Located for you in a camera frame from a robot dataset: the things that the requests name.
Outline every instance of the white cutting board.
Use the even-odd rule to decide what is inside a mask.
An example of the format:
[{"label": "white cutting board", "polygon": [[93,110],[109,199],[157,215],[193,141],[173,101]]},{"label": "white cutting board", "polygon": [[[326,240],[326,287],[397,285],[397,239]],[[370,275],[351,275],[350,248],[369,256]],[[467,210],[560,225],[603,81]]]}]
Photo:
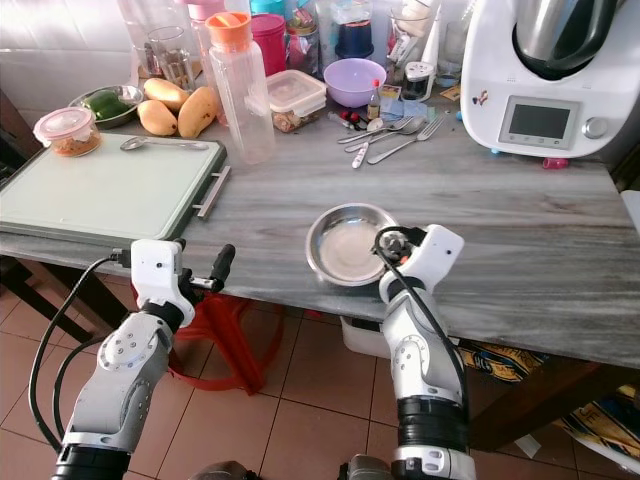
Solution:
[{"label": "white cutting board", "polygon": [[204,151],[153,145],[121,151],[129,138],[103,133],[102,145],[87,155],[60,157],[48,149],[33,159],[0,190],[0,230],[109,246],[174,235],[225,149],[209,142]]}]

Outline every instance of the red stool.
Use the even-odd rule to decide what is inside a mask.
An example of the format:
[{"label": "red stool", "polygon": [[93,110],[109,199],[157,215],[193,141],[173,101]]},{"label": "red stool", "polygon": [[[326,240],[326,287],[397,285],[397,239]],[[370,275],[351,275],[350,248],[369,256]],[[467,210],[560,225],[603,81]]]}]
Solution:
[{"label": "red stool", "polygon": [[181,328],[174,339],[208,338],[220,350],[229,365],[232,376],[204,380],[184,374],[182,363],[175,350],[169,354],[169,371],[195,388],[201,390],[229,390],[243,388],[249,395],[264,386],[264,372],[278,353],[284,331],[284,308],[281,307],[276,332],[262,358],[256,359],[251,352],[240,321],[250,300],[222,294],[207,295],[196,306],[196,316],[191,325]]}]

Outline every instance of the gray marble countertop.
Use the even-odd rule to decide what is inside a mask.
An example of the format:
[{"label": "gray marble countertop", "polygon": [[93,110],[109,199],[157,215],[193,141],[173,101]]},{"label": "gray marble countertop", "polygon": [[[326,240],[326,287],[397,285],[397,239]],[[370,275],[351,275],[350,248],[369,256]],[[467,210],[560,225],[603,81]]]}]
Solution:
[{"label": "gray marble countertop", "polygon": [[[229,294],[380,320],[375,285],[322,283],[304,254],[320,214],[372,203],[403,225],[439,223],[464,237],[436,289],[452,335],[640,368],[640,239],[601,163],[553,171],[540,159],[494,156],[453,113],[428,142],[359,170],[336,144],[345,130],[326,118],[276,135],[274,158],[252,167],[238,163],[226,129],[201,136],[229,147],[232,176],[209,219],[193,218],[184,231],[185,266],[196,274],[208,274],[219,248],[233,243]],[[404,140],[372,145],[370,155]],[[60,265],[86,267],[108,251],[0,234],[2,254]]]}]

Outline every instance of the stainless steel bowl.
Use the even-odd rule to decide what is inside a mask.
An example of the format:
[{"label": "stainless steel bowl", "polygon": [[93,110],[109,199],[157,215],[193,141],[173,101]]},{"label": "stainless steel bowl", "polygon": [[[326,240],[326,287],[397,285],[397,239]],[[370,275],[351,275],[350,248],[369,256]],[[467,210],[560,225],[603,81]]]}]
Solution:
[{"label": "stainless steel bowl", "polygon": [[396,221],[384,210],[366,203],[347,203],[323,213],[309,229],[306,255],[322,280],[345,287],[367,285],[384,273],[372,252],[379,230]]},{"label": "stainless steel bowl", "polygon": [[107,118],[105,120],[96,120],[96,125],[98,128],[115,128],[120,125],[124,125],[125,123],[129,123],[131,120],[136,118],[136,108],[138,105],[142,103],[144,100],[144,93],[138,87],[134,87],[132,85],[115,85],[113,87],[102,87],[91,92],[87,92],[83,95],[80,95],[73,102],[69,104],[70,107],[81,107],[82,101],[93,95],[96,92],[101,92],[103,90],[111,90],[116,95],[121,102],[126,103],[127,105],[131,105],[131,108],[120,115],[115,117]]}]

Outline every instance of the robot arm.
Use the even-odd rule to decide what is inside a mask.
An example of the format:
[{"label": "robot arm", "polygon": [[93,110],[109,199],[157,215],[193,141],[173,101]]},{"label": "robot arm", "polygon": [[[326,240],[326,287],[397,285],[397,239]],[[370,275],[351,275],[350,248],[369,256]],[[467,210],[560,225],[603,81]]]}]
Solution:
[{"label": "robot arm", "polygon": [[183,244],[138,240],[131,278],[139,312],[100,346],[63,438],[54,479],[121,479],[147,419],[153,390],[168,369],[173,335],[195,316],[192,287],[220,291],[235,249],[227,245],[209,279],[182,268]]},{"label": "robot arm", "polygon": [[[475,480],[474,462],[468,455],[464,380],[458,374],[462,370],[456,370],[446,338],[436,331],[439,328],[446,335],[431,296],[464,240],[444,227],[430,225],[417,239],[401,236],[387,244],[395,244],[395,258],[402,260],[397,271],[437,323],[432,324],[393,272],[385,274],[379,285],[380,297],[388,305],[382,332],[391,352],[399,420],[392,475],[395,479]],[[457,354],[455,359],[463,368]]]}]

